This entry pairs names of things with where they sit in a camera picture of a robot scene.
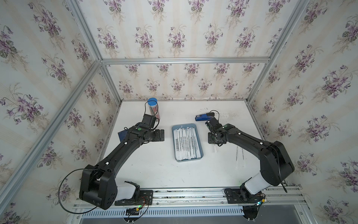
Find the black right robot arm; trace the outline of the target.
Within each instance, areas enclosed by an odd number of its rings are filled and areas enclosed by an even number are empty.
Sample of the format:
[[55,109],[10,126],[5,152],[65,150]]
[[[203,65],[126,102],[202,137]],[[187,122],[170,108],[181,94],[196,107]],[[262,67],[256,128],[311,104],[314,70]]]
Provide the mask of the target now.
[[222,125],[216,118],[205,123],[209,129],[208,143],[219,147],[232,143],[254,155],[260,162],[260,172],[247,180],[240,191],[253,196],[270,186],[278,186],[294,171],[294,164],[279,142],[269,142],[249,135],[231,124]]

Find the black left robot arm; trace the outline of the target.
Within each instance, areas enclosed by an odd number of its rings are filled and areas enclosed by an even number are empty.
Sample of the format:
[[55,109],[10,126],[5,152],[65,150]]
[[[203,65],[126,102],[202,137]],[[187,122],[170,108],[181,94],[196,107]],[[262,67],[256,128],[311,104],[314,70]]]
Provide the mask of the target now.
[[103,210],[115,202],[118,194],[116,176],[124,163],[140,146],[165,140],[163,129],[153,130],[142,123],[126,130],[125,138],[96,165],[83,169],[79,198]]

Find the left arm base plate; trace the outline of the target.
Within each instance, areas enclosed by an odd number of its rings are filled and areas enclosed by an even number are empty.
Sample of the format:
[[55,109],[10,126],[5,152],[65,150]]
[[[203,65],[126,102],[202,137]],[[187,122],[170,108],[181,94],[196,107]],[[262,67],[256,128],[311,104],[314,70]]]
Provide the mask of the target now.
[[140,190],[134,193],[131,199],[123,199],[114,202],[115,206],[137,206],[137,205],[152,205],[153,190]]

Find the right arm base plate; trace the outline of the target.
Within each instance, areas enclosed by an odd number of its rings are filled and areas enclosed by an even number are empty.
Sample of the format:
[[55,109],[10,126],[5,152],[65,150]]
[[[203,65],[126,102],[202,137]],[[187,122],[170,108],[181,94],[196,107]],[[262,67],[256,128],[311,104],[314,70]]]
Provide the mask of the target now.
[[229,204],[261,204],[265,199],[262,192],[252,195],[242,188],[226,188],[224,194]]

